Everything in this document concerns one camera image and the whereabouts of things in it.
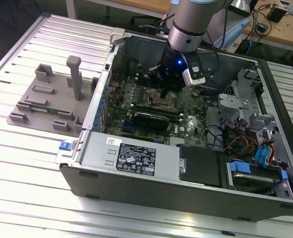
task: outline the gray plastic part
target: gray plastic part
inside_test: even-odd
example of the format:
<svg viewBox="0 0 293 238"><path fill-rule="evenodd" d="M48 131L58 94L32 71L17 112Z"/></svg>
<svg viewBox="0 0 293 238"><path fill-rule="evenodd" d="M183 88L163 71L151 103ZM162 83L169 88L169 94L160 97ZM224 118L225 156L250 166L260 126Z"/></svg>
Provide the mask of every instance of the gray plastic part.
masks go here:
<svg viewBox="0 0 293 238"><path fill-rule="evenodd" d="M73 125L75 127L75 131L77 133L81 133L82 123L79 121L79 116L75 118Z"/></svg>
<svg viewBox="0 0 293 238"><path fill-rule="evenodd" d="M32 87L32 90L34 92L39 92L39 93L47 93L47 94L53 94L54 93L54 88L53 87L46 87L46 86L37 85L37 84L35 84Z"/></svg>
<svg viewBox="0 0 293 238"><path fill-rule="evenodd" d="M72 80L72 78L68 78L68 77L67 77L67 86L68 86L69 88L72 88L72 87L73 87L73 80Z"/></svg>
<svg viewBox="0 0 293 238"><path fill-rule="evenodd" d="M28 106L28 105L22 105L22 104L20 104L20 102L18 102L18 103L16 104L16 107L17 107L20 111L23 111L23 112L31 112L31 111L32 111L30 106Z"/></svg>
<svg viewBox="0 0 293 238"><path fill-rule="evenodd" d="M79 73L79 65L81 63L81 58L76 56L69 56L66 64L71 69L71 76L73 81L73 92L75 100L81 100L81 87L82 87L82 77Z"/></svg>
<svg viewBox="0 0 293 238"><path fill-rule="evenodd" d="M26 114L24 113L10 113L9 118L13 121L23 122L26 123L28 120Z"/></svg>
<svg viewBox="0 0 293 238"><path fill-rule="evenodd" d="M58 112L57 114L58 114L58 117L61 119L68 119L68 120L74 119L73 112L66 112L66 113Z"/></svg>
<svg viewBox="0 0 293 238"><path fill-rule="evenodd" d="M33 91L33 87L35 85L41 87L50 86L55 89L55 92L54 94L47 94ZM13 113L26 114L26 116L28 117L28 121L26 121L26 123L22 123L8 118L7 123L51 133L79 137L79 134L81 132L80 122L83 122L85 119L93 95L92 80L86 79L84 81L84 83L82 84L81 93L81 101L76 101L74 99L73 88L69 88L66 84L66 76L53 74L53 76L50 76L50 84L48 84L48 82L38 81L38 79L35 78L34 81L31 83L31 86L29 86L29 88L13 110ZM28 99L36 98L40 102L47 100L47 105L43 106L35 103L32 104L26 102L26 97L28 97ZM70 112L70 114L62 115L61 113L64 112ZM79 121L76 121L76 123L74 123L77 116L79 117ZM67 131L55 129L53 127L54 120L67 121L69 125L69 130Z"/></svg>
<svg viewBox="0 0 293 238"><path fill-rule="evenodd" d="M53 76L52 67L46 64L40 64L35 70L36 78L40 82L50 83L48 76Z"/></svg>
<svg viewBox="0 0 293 238"><path fill-rule="evenodd" d="M40 98L36 98L36 97L31 97L31 96L26 96L24 101L28 102L28 103L32 103L32 104L42 105L42 106L47 105L46 99L40 99Z"/></svg>
<svg viewBox="0 0 293 238"><path fill-rule="evenodd" d="M69 131L70 127L68 125L67 121L63 121L63 120L54 120L53 122L53 128L55 130L63 130L63 131Z"/></svg>

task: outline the wooden desk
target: wooden desk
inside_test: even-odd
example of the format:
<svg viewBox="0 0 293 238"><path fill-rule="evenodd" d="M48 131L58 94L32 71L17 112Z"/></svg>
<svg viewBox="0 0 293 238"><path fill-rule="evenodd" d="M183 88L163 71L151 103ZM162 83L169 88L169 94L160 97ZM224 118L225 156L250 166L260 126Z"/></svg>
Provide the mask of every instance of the wooden desk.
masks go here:
<svg viewBox="0 0 293 238"><path fill-rule="evenodd" d="M259 6L263 4L273 4L274 0L259 0L255 9L258 9ZM267 16L270 11L269 8L265 8L264 10L259 10L263 14ZM250 25L244 30L244 34L249 34L251 31L253 18L250 17ZM269 22L265 19L265 17L261 14L258 15L258 22L261 22L267 26L269 26ZM262 38L261 43L278 46L281 48L285 48L288 50L293 50L293 16L285 15L279 23L271 22L272 30L268 36Z"/></svg>
<svg viewBox="0 0 293 238"><path fill-rule="evenodd" d="M77 19L76 0L66 0L68 17ZM170 8L170 0L87 0L107 6L107 15L110 7L120 8L143 15L162 18Z"/></svg>

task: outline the blue cable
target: blue cable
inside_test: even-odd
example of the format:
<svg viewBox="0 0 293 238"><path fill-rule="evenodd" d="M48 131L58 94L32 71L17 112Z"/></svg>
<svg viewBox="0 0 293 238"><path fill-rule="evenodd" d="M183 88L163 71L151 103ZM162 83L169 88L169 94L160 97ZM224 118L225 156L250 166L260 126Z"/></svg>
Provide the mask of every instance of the blue cable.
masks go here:
<svg viewBox="0 0 293 238"><path fill-rule="evenodd" d="M252 35L252 38L251 38L251 43L250 43L250 46L249 46L249 48L248 48L248 50L247 50L247 52L246 52L246 54L245 54L245 56L246 55L248 55L248 53L249 53L249 51L251 50L251 48L252 48L252 45L254 44L254 39L255 39L255 33L256 33L256 30L257 30L257 27L258 27L258 21L257 21L257 19L256 19L256 17L255 17L255 15L253 15L253 18L255 19L255 21L256 21L256 29L255 29L255 31L254 31L254 34Z"/></svg>

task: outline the warning label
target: warning label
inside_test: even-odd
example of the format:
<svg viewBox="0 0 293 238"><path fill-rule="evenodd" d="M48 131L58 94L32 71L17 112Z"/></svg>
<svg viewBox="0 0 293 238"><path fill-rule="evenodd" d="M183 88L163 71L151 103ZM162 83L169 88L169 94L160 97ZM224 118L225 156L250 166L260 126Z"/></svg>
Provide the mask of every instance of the warning label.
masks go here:
<svg viewBox="0 0 293 238"><path fill-rule="evenodd" d="M120 171L154 176L156 149L120 144L116 168Z"/></svg>

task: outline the red wire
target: red wire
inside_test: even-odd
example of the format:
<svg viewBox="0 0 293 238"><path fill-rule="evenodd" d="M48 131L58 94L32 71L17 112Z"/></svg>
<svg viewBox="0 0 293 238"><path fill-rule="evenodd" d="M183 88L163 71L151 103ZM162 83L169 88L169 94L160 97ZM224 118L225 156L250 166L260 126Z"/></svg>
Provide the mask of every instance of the red wire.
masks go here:
<svg viewBox="0 0 293 238"><path fill-rule="evenodd" d="M245 136L245 135L241 135L241 136L236 137L235 139L233 139L233 141L229 145L232 145L236 140L238 140L238 139L240 139L242 137L243 138L249 138L251 141L255 142L255 144L258 146L258 142L255 139L253 139L253 138L251 138L249 136Z"/></svg>

